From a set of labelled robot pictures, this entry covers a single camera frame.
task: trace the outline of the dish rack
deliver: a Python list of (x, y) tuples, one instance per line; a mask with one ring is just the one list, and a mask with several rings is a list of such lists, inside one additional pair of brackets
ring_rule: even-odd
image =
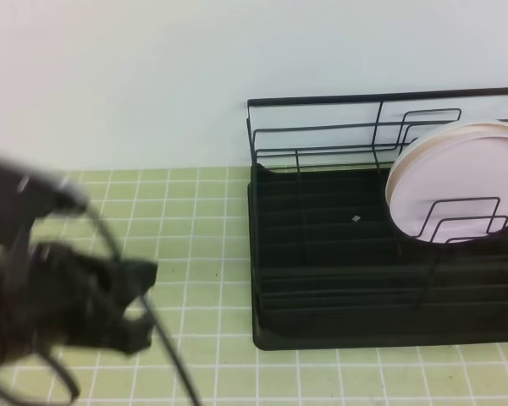
[[(446, 244), (404, 235), (384, 197), (392, 162), (418, 130), (471, 111), (499, 114), (508, 123), (508, 88), (253, 99), (247, 106), (253, 337), (259, 348), (508, 341), (508, 217), (498, 212), (500, 197), (435, 201), (422, 232), (437, 205), (493, 202), (484, 216), (438, 221), (431, 241), (445, 222), (488, 224), (485, 237)], [(291, 108), (304, 113), (291, 114)], [(327, 123), (323, 109), (331, 111)], [(277, 121), (303, 124), (314, 112), (315, 124), (259, 125), (261, 110)], [(369, 114), (373, 118), (363, 121)], [(260, 147), (263, 137), (276, 146)], [(495, 221), (503, 223), (496, 232)]]

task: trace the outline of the grid line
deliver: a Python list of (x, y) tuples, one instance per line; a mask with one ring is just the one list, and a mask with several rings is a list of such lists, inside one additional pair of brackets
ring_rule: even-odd
[[(128, 236), (130, 235), (130, 230), (132, 227), (132, 218), (134, 216), (135, 212), (135, 204), (137, 202), (137, 196), (139, 194), (139, 183), (141, 181), (141, 171), (137, 174), (137, 184), (135, 185), (135, 195), (134, 195), (134, 203), (132, 204), (132, 213), (130, 216), (130, 220), (128, 221), (128, 227), (126, 228), (126, 238), (124, 239), (124, 245), (122, 247), (123, 253), (126, 251), (126, 241), (128, 241)], [(129, 405), (132, 406), (134, 404), (134, 396), (135, 396), (135, 384), (137, 383), (137, 374), (139, 369), (139, 358), (140, 355), (135, 355), (135, 364), (134, 364), (134, 376), (132, 377), (132, 388), (130, 389), (130, 403)]]
[[(229, 170), (226, 168), (226, 180), (224, 184), (224, 195), (228, 196), (228, 175)], [(224, 201), (224, 214), (227, 210), (227, 201)], [(213, 405), (217, 406), (217, 396), (218, 396), (218, 370), (220, 365), (220, 338), (221, 338), (221, 331), (222, 331), (222, 298), (224, 295), (224, 257), (226, 252), (226, 218), (224, 218), (224, 227), (223, 227), (223, 238), (222, 238), (222, 260), (220, 264), (220, 281), (217, 283), (219, 284), (218, 289), (218, 326), (217, 326), (217, 353), (216, 353), (216, 360), (215, 360), (215, 366), (214, 366), (214, 388), (213, 388)]]
[[(200, 170), (196, 170), (196, 179), (199, 180), (200, 178)], [(192, 218), (192, 224), (190, 226), (190, 240), (188, 242), (188, 261), (186, 262), (186, 275), (185, 280), (188, 282), (188, 276), (190, 275), (190, 267), (191, 267), (191, 257), (192, 257), (192, 242), (194, 241), (194, 227), (195, 227), (195, 219), (196, 219), (196, 208), (197, 208), (197, 191), (198, 191), (199, 183), (196, 182), (196, 192), (194, 195), (194, 217)], [(185, 327), (185, 308), (186, 308), (186, 295), (188, 294), (188, 283), (185, 283), (185, 288), (183, 289), (183, 308), (180, 314), (180, 328), (179, 328), (179, 340), (177, 342), (177, 350), (181, 350), (181, 344), (182, 344), (182, 334), (183, 329)], [(178, 379), (177, 379), (177, 373), (174, 373), (174, 379), (173, 379), (173, 401), (172, 405), (175, 406), (175, 396), (177, 393), (177, 386), (178, 386)]]
[[(103, 205), (102, 205), (102, 211), (103, 211), (103, 208), (105, 207), (105, 205), (107, 203), (106, 198), (108, 197), (109, 190), (111, 189), (111, 178), (112, 177), (113, 177), (113, 171), (110, 171), (109, 172), (109, 177), (108, 177), (108, 182), (107, 182), (107, 185), (106, 185), (105, 198), (104, 198), (104, 202), (103, 202)], [(95, 232), (94, 232), (94, 238), (91, 241), (90, 252), (92, 252), (92, 250), (94, 249), (94, 243), (96, 242), (96, 235), (97, 235), (97, 231), (95, 230)], [(97, 355), (96, 355), (96, 361), (95, 361), (95, 364), (94, 364), (94, 371), (92, 372), (91, 388), (90, 388), (89, 395), (88, 395), (88, 403), (89, 404), (91, 404), (94, 401), (93, 398), (94, 398), (94, 391), (96, 389), (96, 382), (97, 382), (97, 375), (98, 375), (98, 366), (100, 365), (101, 360), (102, 360), (102, 351), (98, 351)]]

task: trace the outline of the cutting mat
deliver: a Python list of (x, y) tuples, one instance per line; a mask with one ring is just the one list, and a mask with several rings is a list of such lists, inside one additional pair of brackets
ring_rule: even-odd
[[(506, 406), (508, 343), (263, 352), (251, 340), (248, 167), (67, 173), (85, 185), (127, 255), (158, 261), (152, 302), (173, 332), (206, 405)], [(37, 238), (105, 253), (85, 219), (47, 220)], [(131, 314), (139, 313), (133, 306)], [(126, 359), (59, 351), (82, 386), (79, 405), (186, 406), (158, 343)], [(0, 379), (48, 401), (65, 392), (34, 359)]]

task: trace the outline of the plate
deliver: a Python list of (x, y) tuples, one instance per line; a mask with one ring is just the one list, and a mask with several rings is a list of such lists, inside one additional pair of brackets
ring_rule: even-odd
[[(386, 199), (403, 233), (442, 244), (483, 237), (508, 224), (508, 218), (490, 218), (495, 209), (508, 217), (508, 124), (446, 124), (401, 155)], [(453, 199), (474, 200), (444, 201)]]

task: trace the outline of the wire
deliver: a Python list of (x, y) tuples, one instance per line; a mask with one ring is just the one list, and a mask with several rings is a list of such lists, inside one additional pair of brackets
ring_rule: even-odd
[[(111, 251), (111, 256), (114, 260), (120, 261), (121, 253), (119, 245), (113, 237), (113, 234), (110, 232), (108, 225), (103, 220), (102, 216), (94, 209), (94, 207), (89, 207), (87, 210), (87, 216), (92, 220), (94, 226), (97, 231), (102, 235), (104, 241), (108, 245), (109, 250)], [(154, 310), (152, 305), (149, 303), (148, 298), (141, 294), (140, 291), (135, 292), (136, 296), (139, 298), (143, 308), (146, 313), (151, 317), (151, 321), (154, 324), (154, 328), (156, 329), (158, 338), (162, 341), (163, 346), (165, 347), (167, 353), (171, 357), (175, 365), (175, 369), (177, 370), (180, 380), (182, 381), (183, 387), (185, 388), (188, 396), (190, 398), (190, 402), (193, 406), (202, 406), (202, 402), (197, 395), (196, 388), (192, 383), (190, 374), (185, 368), (184, 363), (179, 357), (169, 335), (166, 333), (166, 330), (163, 326), (162, 321), (159, 319), (157, 312)]]

